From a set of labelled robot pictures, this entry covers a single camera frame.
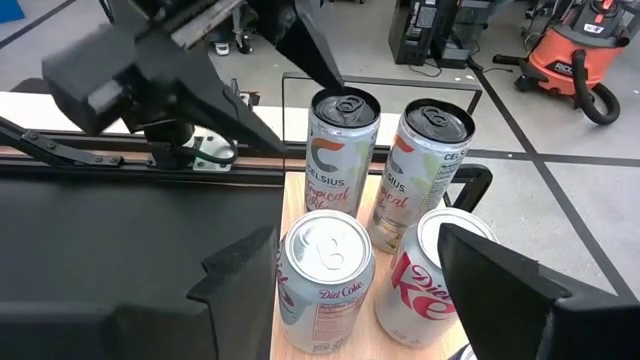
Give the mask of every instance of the celsius logo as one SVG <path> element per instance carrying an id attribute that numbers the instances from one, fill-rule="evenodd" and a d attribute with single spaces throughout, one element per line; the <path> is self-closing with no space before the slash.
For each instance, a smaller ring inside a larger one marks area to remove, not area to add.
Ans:
<path id="1" fill-rule="evenodd" d="M 400 135 L 396 135 L 395 145 L 397 148 L 402 150 L 402 152 L 410 153 L 413 151 L 413 148 L 409 146 L 409 144 L 407 144 L 407 142 L 404 141 L 404 139 Z M 389 160 L 390 160 L 389 165 L 391 166 L 391 170 L 395 171 L 398 174 L 404 174 L 404 171 L 402 170 L 400 165 L 398 165 L 398 163 L 393 159 L 393 152 L 391 153 L 391 157 L 389 158 Z"/>
<path id="2" fill-rule="evenodd" d="M 320 168 L 320 170 L 324 172 L 336 172 L 338 169 L 336 166 L 331 164 L 327 164 L 320 160 L 318 156 L 318 151 L 321 149 L 329 150 L 329 151 L 338 151 L 344 147 L 344 144 L 329 141 L 323 138 L 315 138 L 311 141 L 311 157 L 313 158 L 313 162 Z"/>

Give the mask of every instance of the black hose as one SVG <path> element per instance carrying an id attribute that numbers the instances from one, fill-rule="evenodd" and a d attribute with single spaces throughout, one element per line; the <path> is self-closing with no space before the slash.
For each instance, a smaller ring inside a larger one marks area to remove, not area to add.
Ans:
<path id="1" fill-rule="evenodd" d="M 603 84 L 596 84 L 593 91 L 607 106 L 607 114 L 602 114 L 591 100 L 591 94 L 587 87 L 587 69 L 584 67 L 585 52 L 576 50 L 571 54 L 571 66 L 573 68 L 573 86 L 576 90 L 576 104 L 584 111 L 584 114 L 596 124 L 609 125 L 618 120 L 620 116 L 620 103 L 616 96 Z"/>
<path id="2" fill-rule="evenodd" d="M 111 8 L 107 4 L 106 0 L 99 0 L 100 6 L 102 6 L 102 11 L 107 15 L 107 19 L 109 22 L 113 24 L 113 13 L 111 12 Z"/>

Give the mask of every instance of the wheel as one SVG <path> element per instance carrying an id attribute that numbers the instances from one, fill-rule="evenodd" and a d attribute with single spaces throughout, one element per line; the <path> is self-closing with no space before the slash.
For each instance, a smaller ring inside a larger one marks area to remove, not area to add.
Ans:
<path id="1" fill-rule="evenodd" d="M 520 92 L 531 91 L 536 87 L 534 81 L 524 75 L 521 75 L 520 77 L 518 77 L 514 85 L 516 86 L 516 89 L 518 89 L 518 91 Z"/>
<path id="2" fill-rule="evenodd" d="M 248 35 L 242 35 L 239 41 L 238 39 L 236 39 L 236 47 L 238 48 L 238 51 L 240 51 L 240 53 L 245 55 L 250 54 L 253 51 L 253 48 L 249 43 Z"/>

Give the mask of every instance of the white can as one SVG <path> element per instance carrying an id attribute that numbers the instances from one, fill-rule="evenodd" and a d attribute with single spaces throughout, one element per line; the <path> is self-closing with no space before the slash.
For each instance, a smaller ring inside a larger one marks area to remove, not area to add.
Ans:
<path id="1" fill-rule="evenodd" d="M 369 93 L 345 87 L 318 92 L 309 109 L 305 176 L 307 211 L 358 212 L 380 128 L 380 104 Z"/>
<path id="2" fill-rule="evenodd" d="M 339 349 L 351 335 L 373 281 L 375 258 L 364 227 L 335 210 L 299 218 L 280 243 L 280 316 L 291 343 L 308 353 Z"/>
<path id="3" fill-rule="evenodd" d="M 458 321 L 438 256 L 442 223 L 496 241 L 482 220 L 456 208 L 430 211 L 407 229 L 375 299 L 375 311 L 382 328 L 408 346 L 427 346 Z"/>
<path id="4" fill-rule="evenodd" d="M 367 224 L 373 245 L 395 252 L 409 225 L 438 206 L 474 132 L 471 116 L 453 104 L 420 99 L 407 106 Z"/>

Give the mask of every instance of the wooden board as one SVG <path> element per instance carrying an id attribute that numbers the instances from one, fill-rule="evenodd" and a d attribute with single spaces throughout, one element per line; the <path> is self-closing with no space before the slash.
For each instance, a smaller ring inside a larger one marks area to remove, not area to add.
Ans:
<path id="1" fill-rule="evenodd" d="M 379 176 L 369 176 L 365 184 L 358 220 L 366 224 L 380 183 Z M 304 173 L 288 173 L 285 184 L 284 209 L 282 211 L 282 235 L 293 222 L 304 214 Z M 281 326 L 278 298 L 273 314 L 271 339 L 272 360 L 441 360 L 448 359 L 467 343 L 466 335 L 458 322 L 440 341 L 425 349 L 413 349 L 390 338 L 380 327 L 373 310 L 373 300 L 384 276 L 387 275 L 391 255 L 376 250 L 376 273 L 372 288 L 362 306 L 349 341 L 337 352 L 324 355 L 306 354 L 287 340 Z"/>

